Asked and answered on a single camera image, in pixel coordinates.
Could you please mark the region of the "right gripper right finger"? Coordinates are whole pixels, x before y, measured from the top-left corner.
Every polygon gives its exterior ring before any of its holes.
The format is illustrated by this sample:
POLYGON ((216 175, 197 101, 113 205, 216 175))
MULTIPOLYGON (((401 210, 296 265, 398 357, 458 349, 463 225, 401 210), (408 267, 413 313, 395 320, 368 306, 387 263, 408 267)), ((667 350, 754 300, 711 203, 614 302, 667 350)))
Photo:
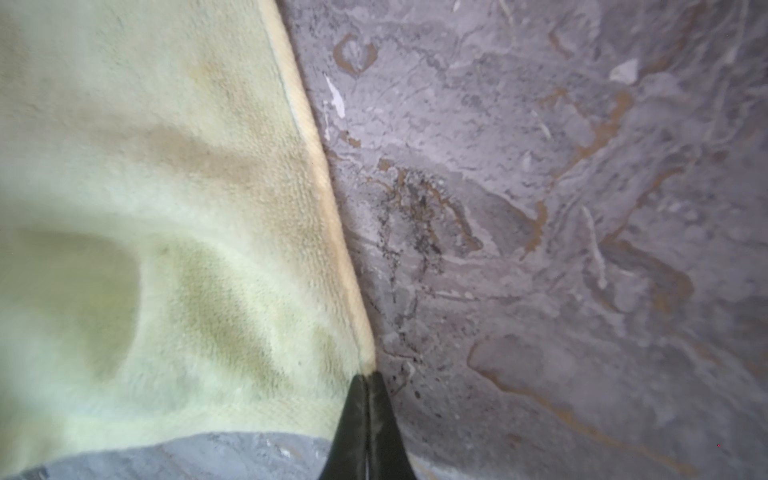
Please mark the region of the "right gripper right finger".
POLYGON ((374 480, 416 480, 409 461, 384 377, 367 377, 369 446, 368 474, 374 480))

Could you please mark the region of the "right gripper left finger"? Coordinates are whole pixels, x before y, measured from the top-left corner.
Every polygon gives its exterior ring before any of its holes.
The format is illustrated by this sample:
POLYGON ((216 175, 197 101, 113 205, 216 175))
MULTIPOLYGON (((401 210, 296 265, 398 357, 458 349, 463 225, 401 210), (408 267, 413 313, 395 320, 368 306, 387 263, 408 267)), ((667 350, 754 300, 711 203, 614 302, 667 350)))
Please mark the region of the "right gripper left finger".
POLYGON ((368 391, 363 375, 349 386, 328 458, 319 480, 367 478, 368 391))

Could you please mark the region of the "pale green towel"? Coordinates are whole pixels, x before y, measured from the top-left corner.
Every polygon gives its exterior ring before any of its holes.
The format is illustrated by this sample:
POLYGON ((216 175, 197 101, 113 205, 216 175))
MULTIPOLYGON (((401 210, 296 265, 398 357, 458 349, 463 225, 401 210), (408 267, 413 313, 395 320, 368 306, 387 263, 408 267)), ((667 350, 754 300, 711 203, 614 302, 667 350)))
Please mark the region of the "pale green towel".
POLYGON ((1 472, 331 437, 375 347, 272 1, 1 5, 1 472))

